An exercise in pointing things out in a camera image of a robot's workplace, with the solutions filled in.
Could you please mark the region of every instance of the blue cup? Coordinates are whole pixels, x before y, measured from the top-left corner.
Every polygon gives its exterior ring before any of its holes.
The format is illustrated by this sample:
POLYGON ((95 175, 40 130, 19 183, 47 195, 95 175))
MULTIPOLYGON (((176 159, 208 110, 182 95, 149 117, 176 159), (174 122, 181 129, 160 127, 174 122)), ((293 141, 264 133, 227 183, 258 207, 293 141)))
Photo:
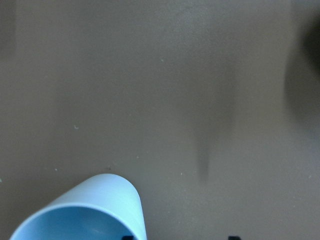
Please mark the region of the blue cup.
POLYGON ((10 240, 147 240, 139 194, 125 178, 100 174, 28 217, 10 240))

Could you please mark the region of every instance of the cup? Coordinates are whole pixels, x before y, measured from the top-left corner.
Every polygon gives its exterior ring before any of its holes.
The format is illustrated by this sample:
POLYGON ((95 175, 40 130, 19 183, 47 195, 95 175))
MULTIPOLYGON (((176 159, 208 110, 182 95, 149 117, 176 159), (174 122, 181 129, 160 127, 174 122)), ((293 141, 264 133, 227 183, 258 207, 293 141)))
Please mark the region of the cup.
POLYGON ((99 174, 28 217, 10 240, 147 240, 139 194, 125 178, 99 174))

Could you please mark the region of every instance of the light blue plastic cup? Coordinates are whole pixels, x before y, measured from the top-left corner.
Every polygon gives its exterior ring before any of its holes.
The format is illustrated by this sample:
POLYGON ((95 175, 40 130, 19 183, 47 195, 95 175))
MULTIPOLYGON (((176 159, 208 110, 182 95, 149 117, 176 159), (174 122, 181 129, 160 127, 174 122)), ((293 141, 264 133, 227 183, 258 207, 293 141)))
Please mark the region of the light blue plastic cup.
POLYGON ((147 240, 140 197, 115 174, 75 186, 28 217, 10 240, 147 240))

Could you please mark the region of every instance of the gray table surface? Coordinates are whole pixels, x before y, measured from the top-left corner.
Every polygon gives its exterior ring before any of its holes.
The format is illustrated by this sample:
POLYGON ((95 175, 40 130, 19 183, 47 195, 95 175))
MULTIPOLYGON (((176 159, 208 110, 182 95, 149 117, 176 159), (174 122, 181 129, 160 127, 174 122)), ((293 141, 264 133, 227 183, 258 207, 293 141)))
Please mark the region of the gray table surface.
POLYGON ((0 239, 100 173, 136 186, 150 240, 320 239, 319 16, 316 0, 0 1, 0 239))

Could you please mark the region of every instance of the gray surface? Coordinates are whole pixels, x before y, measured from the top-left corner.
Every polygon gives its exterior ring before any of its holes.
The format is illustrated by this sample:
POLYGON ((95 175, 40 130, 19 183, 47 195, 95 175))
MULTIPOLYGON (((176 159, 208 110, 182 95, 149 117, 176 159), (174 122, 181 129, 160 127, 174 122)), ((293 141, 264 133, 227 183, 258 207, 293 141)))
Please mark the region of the gray surface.
POLYGON ((137 187, 150 240, 319 239, 320 83, 303 47, 318 14, 1 1, 0 239, 99 173, 137 187))

